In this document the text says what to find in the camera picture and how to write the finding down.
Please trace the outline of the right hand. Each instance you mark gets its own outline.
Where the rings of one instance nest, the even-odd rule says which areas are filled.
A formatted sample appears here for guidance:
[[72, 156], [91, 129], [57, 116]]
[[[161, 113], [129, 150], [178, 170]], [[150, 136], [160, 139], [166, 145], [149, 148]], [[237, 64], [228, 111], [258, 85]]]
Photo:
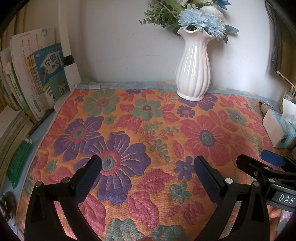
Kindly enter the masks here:
[[275, 208], [275, 207], [270, 206], [270, 205], [267, 206], [267, 209], [268, 209], [269, 218], [281, 217], [281, 213], [282, 213], [281, 209]]

